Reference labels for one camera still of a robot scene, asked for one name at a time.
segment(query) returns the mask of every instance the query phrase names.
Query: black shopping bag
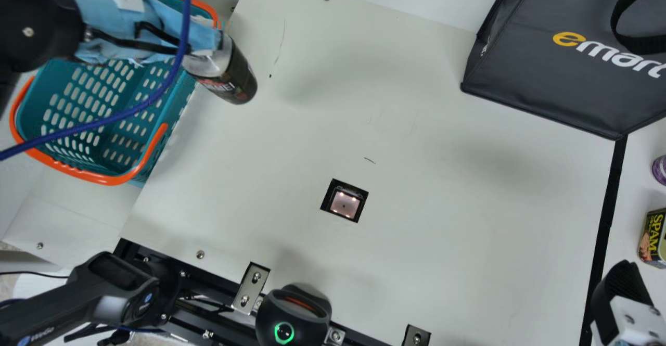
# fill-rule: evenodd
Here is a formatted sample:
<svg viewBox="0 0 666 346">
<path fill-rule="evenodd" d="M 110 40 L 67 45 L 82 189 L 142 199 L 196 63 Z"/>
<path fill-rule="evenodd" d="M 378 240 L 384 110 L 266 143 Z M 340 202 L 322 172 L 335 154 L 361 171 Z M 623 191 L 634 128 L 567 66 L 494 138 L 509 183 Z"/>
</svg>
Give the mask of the black shopping bag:
<svg viewBox="0 0 666 346">
<path fill-rule="evenodd" d="M 666 0 L 497 0 L 461 88 L 620 139 L 666 117 Z"/>
</svg>

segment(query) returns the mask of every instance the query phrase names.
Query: basket handle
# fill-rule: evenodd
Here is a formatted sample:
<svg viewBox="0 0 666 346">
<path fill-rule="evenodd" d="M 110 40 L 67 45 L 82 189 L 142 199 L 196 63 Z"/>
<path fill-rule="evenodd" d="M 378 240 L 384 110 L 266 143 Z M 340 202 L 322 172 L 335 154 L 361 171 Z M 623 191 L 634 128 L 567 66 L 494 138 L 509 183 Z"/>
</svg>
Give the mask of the basket handle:
<svg viewBox="0 0 666 346">
<path fill-rule="evenodd" d="M 21 137 L 21 134 L 19 134 L 19 131 L 16 128 L 16 113 L 19 111 L 19 106 L 21 106 L 21 102 L 25 98 L 25 95 L 27 94 L 28 90 L 30 89 L 30 85 L 34 80 L 35 77 L 32 76 L 30 80 L 25 83 L 21 89 L 21 92 L 19 92 L 19 95 L 17 95 L 9 113 L 9 128 L 17 144 L 22 144 L 25 142 L 25 140 L 23 140 L 23 137 Z M 143 167 L 148 163 L 148 159 L 150 159 L 150 156 L 152 156 L 152 152 L 155 150 L 155 147 L 157 147 L 157 143 L 159 143 L 160 139 L 162 139 L 162 136 L 167 132 L 168 128 L 169 124 L 162 123 L 157 129 L 157 133 L 155 133 L 155 135 L 152 137 L 152 140 L 150 140 L 150 143 L 148 144 L 146 152 L 144 152 L 141 161 L 138 162 L 130 171 L 117 176 L 103 175 L 100 173 L 79 170 L 79 168 L 74 168 L 73 166 L 69 166 L 65 163 L 54 160 L 51 156 L 48 156 L 36 148 L 31 148 L 27 150 L 26 153 L 36 161 L 40 161 L 44 165 L 50 166 L 54 170 L 69 174 L 73 177 L 79 178 L 80 180 L 98 183 L 99 185 L 117 186 L 128 182 L 143 170 Z"/>
</svg>

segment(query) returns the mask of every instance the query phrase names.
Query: purple can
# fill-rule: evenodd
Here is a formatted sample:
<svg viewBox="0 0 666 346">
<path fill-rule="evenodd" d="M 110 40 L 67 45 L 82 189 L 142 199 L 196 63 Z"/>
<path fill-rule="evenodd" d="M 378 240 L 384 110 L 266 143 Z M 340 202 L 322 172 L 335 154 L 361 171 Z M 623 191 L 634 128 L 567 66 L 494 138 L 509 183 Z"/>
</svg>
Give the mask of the purple can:
<svg viewBox="0 0 666 346">
<path fill-rule="evenodd" d="M 662 185 L 666 186 L 666 156 L 657 157 L 652 163 L 652 175 Z"/>
</svg>

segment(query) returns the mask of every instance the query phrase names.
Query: black sphere device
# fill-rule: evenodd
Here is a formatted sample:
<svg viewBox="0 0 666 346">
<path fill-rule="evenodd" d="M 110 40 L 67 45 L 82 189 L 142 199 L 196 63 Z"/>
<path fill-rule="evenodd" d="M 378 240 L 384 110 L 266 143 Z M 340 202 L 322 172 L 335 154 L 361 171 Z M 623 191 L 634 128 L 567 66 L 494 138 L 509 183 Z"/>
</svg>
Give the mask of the black sphere device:
<svg viewBox="0 0 666 346">
<path fill-rule="evenodd" d="M 269 292 L 257 311 L 257 341 L 261 346 L 323 344 L 331 320 L 326 296 L 305 284 Z"/>
</svg>

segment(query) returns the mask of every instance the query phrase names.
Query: green light ring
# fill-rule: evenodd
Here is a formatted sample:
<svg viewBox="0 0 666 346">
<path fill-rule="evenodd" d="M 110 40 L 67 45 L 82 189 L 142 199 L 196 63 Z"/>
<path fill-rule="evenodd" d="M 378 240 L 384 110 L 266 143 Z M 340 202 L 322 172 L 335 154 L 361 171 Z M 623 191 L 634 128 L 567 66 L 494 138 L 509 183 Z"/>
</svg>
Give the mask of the green light ring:
<svg viewBox="0 0 666 346">
<path fill-rule="evenodd" d="M 288 339 L 286 339 L 286 340 L 285 340 L 285 339 L 280 339 L 280 337 L 278 337 L 278 329 L 280 329 L 280 326 L 281 326 L 281 325 L 287 325 L 287 326 L 291 329 L 291 336 L 290 336 Z M 278 323 L 278 325 L 275 325 L 274 333 L 275 333 L 275 341 L 276 341 L 277 343 L 279 343 L 279 344 L 288 344 L 288 343 L 290 343 L 290 342 L 292 341 L 292 339 L 293 339 L 293 334 L 294 334 L 295 332 L 293 331 L 293 327 L 292 327 L 292 325 L 291 325 L 290 323 L 288 323 L 288 322 L 281 322 L 281 323 Z"/>
</svg>

